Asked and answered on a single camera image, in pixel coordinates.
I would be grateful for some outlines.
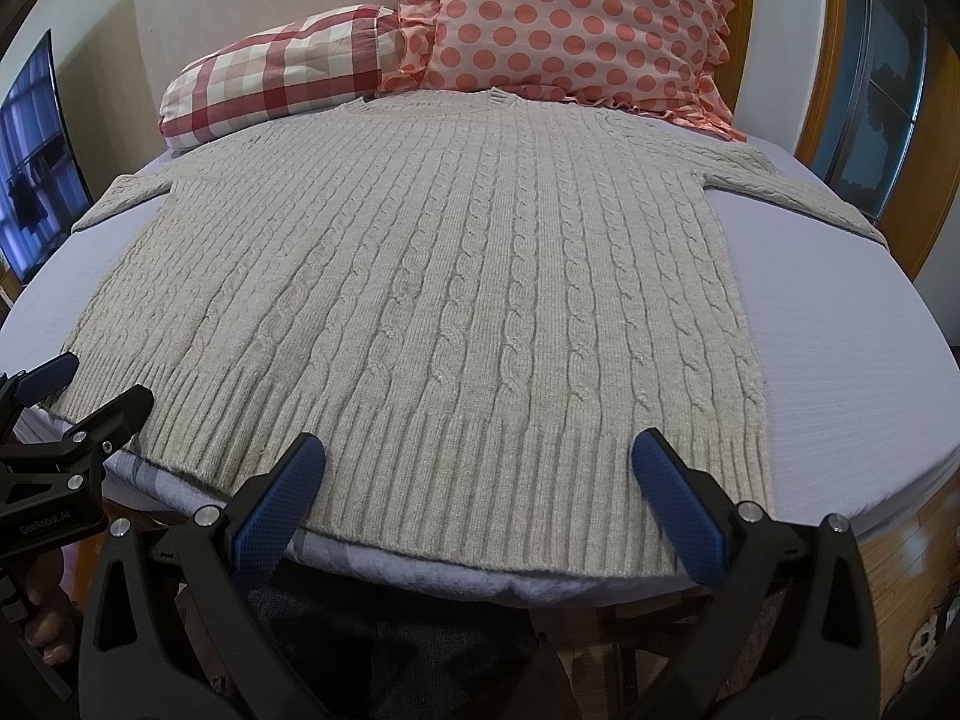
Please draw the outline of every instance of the finger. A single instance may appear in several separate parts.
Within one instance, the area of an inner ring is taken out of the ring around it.
[[[24,629],[27,644],[37,648],[46,647],[64,635],[67,627],[73,627],[70,611],[70,599],[61,590],[51,603],[27,623]]]
[[[43,662],[48,666],[65,664],[73,656],[76,641],[77,631],[71,620],[64,626],[64,634],[43,648]]]
[[[64,579],[64,553],[55,549],[45,552],[30,566],[24,580],[24,589],[32,604],[42,607],[59,589]]]

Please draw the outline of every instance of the blue gripper pad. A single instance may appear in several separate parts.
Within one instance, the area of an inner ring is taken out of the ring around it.
[[[690,579],[720,586],[727,574],[723,533],[650,431],[635,438],[631,463],[643,497],[654,509]]]
[[[73,381],[80,361],[76,355],[66,352],[53,360],[34,368],[16,385],[16,405],[24,408],[35,406],[45,397],[63,389]]]
[[[241,592],[270,581],[296,527],[310,511],[326,468],[323,444],[318,437],[301,434],[277,466],[282,467],[272,485],[253,507],[230,545],[230,576]]]

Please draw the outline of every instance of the wooden floor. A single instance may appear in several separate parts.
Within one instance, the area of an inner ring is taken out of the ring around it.
[[[960,473],[904,524],[861,547],[880,631],[882,706],[901,686],[913,635],[944,600],[947,587],[960,580],[958,526]],[[635,616],[676,600],[670,596],[611,610],[533,614],[536,627],[559,650],[584,720],[616,720],[624,710],[617,648],[605,641],[610,617]],[[649,685],[665,663],[637,652],[637,689]]]

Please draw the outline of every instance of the human hand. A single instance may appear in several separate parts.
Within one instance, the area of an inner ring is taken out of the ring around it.
[[[73,656],[77,632],[73,604],[59,586],[64,577],[64,553],[59,549],[40,555],[33,563],[13,567],[13,576],[40,611],[24,630],[27,644],[43,650],[48,666],[65,664]]]

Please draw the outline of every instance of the bed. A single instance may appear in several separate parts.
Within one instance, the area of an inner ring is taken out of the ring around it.
[[[741,81],[750,1],[734,11],[733,60],[717,79],[728,100],[736,99]],[[656,126],[683,138],[708,137],[666,122]],[[248,137],[251,129],[244,132]],[[818,182],[778,146],[757,138],[750,143],[786,175]],[[165,153],[140,173],[175,158]],[[61,351],[101,278],[163,199],[80,231],[56,252],[0,329],[0,370],[31,368]],[[954,406],[960,372],[952,353],[909,280],[875,242],[727,191],[709,190],[707,201],[722,227],[760,359],[776,514],[813,524],[840,512],[861,539],[871,538],[918,509],[960,466]],[[34,408],[16,435],[24,442],[56,440],[66,426]],[[107,471],[104,494],[143,511],[190,514],[218,501],[210,490],[128,452],[113,455]],[[675,574],[637,579],[483,570],[305,530],[289,554],[376,583],[525,607],[608,605],[690,585]]]

